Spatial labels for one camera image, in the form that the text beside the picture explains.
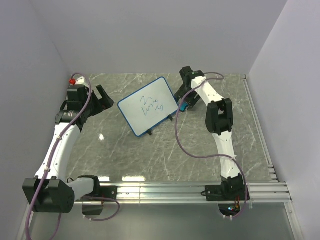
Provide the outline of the blue whiteboard eraser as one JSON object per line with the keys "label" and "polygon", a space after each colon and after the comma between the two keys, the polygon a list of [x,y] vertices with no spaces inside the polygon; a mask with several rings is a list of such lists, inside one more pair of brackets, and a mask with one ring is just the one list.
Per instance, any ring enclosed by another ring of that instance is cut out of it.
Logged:
{"label": "blue whiteboard eraser", "polygon": [[182,102],[179,110],[180,110],[181,112],[185,112],[185,111],[188,109],[188,107],[189,107],[189,105],[188,105],[186,102]]}

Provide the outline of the blue framed whiteboard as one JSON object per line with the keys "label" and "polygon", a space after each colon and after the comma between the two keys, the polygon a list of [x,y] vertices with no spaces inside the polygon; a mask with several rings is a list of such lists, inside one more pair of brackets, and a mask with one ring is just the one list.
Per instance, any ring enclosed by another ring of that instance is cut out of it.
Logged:
{"label": "blue framed whiteboard", "polygon": [[146,134],[178,109],[174,94],[163,76],[123,98],[117,106],[136,137]]}

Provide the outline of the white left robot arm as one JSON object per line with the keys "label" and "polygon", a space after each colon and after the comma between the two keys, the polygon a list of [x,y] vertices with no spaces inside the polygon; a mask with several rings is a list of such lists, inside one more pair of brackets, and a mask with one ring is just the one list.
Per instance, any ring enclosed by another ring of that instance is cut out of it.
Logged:
{"label": "white left robot arm", "polygon": [[73,147],[88,118],[111,108],[114,101],[101,85],[97,98],[85,84],[70,85],[67,99],[55,117],[55,128],[47,155],[33,178],[22,185],[23,192],[35,213],[69,213],[74,202],[86,197],[96,201],[101,196],[99,178],[81,175],[67,183],[67,165]]}

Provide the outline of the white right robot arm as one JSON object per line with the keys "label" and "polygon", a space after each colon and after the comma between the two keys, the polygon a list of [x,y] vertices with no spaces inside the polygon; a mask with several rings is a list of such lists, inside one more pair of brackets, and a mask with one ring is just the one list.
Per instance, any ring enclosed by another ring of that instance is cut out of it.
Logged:
{"label": "white right robot arm", "polygon": [[[208,82],[209,79],[201,70],[193,71],[190,66],[183,67],[179,74],[182,86],[174,97],[180,101],[175,114],[174,133],[181,150],[188,156],[196,159],[219,157],[221,167],[221,184],[218,192],[205,190],[208,199],[220,201],[246,201],[249,197],[247,181],[242,168],[236,161],[232,142],[232,127],[234,125],[233,103],[230,98],[221,96]],[[202,100],[206,105],[205,126],[212,134],[218,153],[208,156],[196,156],[187,152],[178,136],[178,117],[181,106],[186,103],[188,107]]]}

